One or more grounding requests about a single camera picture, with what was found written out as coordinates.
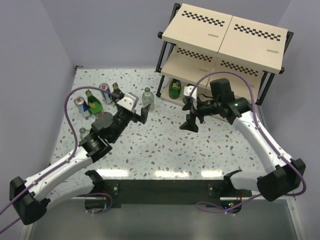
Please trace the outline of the green Perrier bottle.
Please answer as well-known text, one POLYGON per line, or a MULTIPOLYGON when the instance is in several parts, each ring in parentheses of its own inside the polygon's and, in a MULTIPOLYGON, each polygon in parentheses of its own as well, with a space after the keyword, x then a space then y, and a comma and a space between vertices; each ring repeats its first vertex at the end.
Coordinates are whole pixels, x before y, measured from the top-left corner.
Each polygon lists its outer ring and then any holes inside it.
POLYGON ((101 114, 103 112, 102 103, 92 94, 89 89, 85 91, 85 95, 87 96, 87 105, 90 112, 95 116, 101 114))
POLYGON ((114 102, 114 104, 117 103, 118 100, 120 100, 123 96, 124 93, 123 91, 119 88, 119 85, 117 82, 112 84, 113 87, 113 92, 112 92, 112 101, 114 102))

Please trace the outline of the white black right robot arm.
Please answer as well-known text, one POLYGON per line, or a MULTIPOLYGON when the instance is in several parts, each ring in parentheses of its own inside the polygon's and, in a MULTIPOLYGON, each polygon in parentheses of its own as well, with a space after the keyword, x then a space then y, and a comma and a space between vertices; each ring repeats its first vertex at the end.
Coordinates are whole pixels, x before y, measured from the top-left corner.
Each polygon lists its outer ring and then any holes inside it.
POLYGON ((205 116, 220 115, 243 135, 264 168, 263 172, 228 173, 224 176, 223 192, 233 197, 240 190, 255 191, 272 202, 297 189, 306 169, 304 161, 293 159, 277 144, 258 120, 252 104, 244 97, 235 98, 226 78, 211 81, 210 87, 212 99, 206 101, 198 98, 196 86, 184 88, 183 110, 189 113, 180 129, 196 133, 199 130, 196 119, 203 123, 205 116))

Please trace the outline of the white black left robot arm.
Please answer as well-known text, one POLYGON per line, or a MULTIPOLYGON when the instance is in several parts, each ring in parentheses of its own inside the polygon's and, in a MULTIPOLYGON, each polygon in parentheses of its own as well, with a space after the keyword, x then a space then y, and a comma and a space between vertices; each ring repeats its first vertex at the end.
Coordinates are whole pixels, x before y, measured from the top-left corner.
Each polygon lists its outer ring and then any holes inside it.
POLYGON ((19 220, 24 225, 38 221, 47 212, 47 206, 54 200, 49 193, 64 180, 103 158, 112 150, 129 122, 145 124, 150 105, 141 108, 141 114, 119 106, 116 114, 99 114, 91 124, 89 134, 76 143, 75 150, 41 172, 22 179, 17 176, 9 183, 9 200, 19 220))

